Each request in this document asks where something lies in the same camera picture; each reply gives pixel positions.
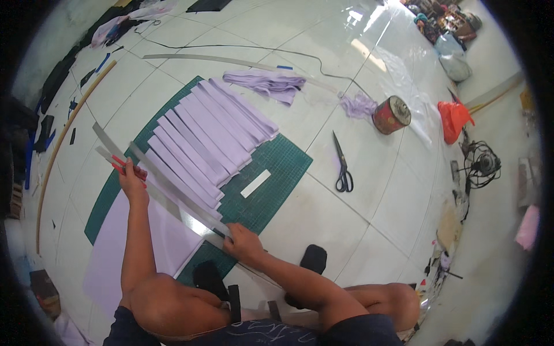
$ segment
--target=scissors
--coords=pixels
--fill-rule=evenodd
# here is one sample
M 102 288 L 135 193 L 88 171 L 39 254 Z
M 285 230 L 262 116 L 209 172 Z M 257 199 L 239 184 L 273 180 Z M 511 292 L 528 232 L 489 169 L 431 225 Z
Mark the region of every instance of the scissors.
M 337 136 L 334 131 L 333 141 L 335 141 L 335 147 L 337 148 L 338 159 L 341 161 L 341 172 L 338 174 L 338 180 L 335 184 L 335 188 L 338 192 L 352 192 L 352 190 L 354 190 L 354 180 L 352 180 L 350 172 L 346 170 L 348 166 L 346 165 L 345 156 L 342 153 L 341 145 L 338 143 Z

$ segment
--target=hand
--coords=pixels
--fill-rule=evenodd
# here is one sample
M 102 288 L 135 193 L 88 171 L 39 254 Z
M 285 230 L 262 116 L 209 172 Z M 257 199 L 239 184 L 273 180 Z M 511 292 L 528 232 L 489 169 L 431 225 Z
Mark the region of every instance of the hand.
M 223 249 L 240 262 L 254 269 L 268 253 L 265 252 L 258 236 L 241 224 L 227 224 L 233 240 L 225 237 Z
M 130 157 L 127 157 L 125 172 L 128 173 L 125 175 L 121 173 L 119 174 L 119 184 L 121 185 L 123 192 L 125 192 L 125 195 L 129 200 L 129 204 L 133 205 L 136 203 L 144 203 L 145 205 L 148 205 L 148 202 L 150 201 L 148 192 L 146 192 L 146 189 L 142 186 L 142 180 L 137 177 L 137 175 L 139 175 L 140 177 L 146 178 L 148 172 L 140 167 L 133 166 L 133 161 Z

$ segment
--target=dark shorts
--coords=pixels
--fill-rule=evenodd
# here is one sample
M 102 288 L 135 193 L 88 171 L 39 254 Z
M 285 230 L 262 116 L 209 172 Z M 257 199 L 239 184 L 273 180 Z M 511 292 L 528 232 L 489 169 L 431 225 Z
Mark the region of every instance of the dark shorts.
M 153 335 L 144 331 L 128 309 L 120 306 L 115 312 L 115 322 L 105 346 L 159 346 Z M 231 324 L 190 341 L 165 343 L 168 346 L 186 345 L 379 345 L 401 346 L 394 332 L 392 320 L 387 315 L 370 314 L 356 316 L 338 322 L 327 332 L 290 326 L 272 319 L 244 321 Z

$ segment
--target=person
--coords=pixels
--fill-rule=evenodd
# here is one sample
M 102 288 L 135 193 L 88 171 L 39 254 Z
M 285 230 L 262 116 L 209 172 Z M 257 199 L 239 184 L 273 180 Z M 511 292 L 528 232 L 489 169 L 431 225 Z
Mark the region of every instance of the person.
M 437 42 L 437 38 L 440 36 L 438 29 L 433 28 L 429 24 L 429 20 L 424 13 L 418 13 L 414 18 L 414 23 L 419 28 L 419 31 L 431 42 L 433 45 Z
M 146 172 L 127 159 L 126 172 Z M 130 205 L 121 268 L 122 299 L 105 346 L 123 345 L 402 345 L 396 331 L 414 327 L 419 298 L 408 285 L 362 285 L 341 288 L 331 280 L 264 251 L 258 236 L 240 224 L 228 224 L 233 240 L 224 250 L 279 284 L 308 313 L 281 315 L 242 311 L 230 323 L 230 311 L 216 295 L 187 287 L 156 272 L 148 224 L 149 197 L 134 174 L 119 181 Z M 311 324 L 315 328 L 306 328 Z

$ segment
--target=red tin can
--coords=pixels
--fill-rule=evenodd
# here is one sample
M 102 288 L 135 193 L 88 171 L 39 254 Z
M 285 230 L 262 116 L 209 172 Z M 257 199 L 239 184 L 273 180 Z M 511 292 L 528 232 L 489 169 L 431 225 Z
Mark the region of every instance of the red tin can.
M 380 133 L 390 135 L 410 125 L 412 114 L 400 97 L 391 96 L 377 107 L 372 119 Z

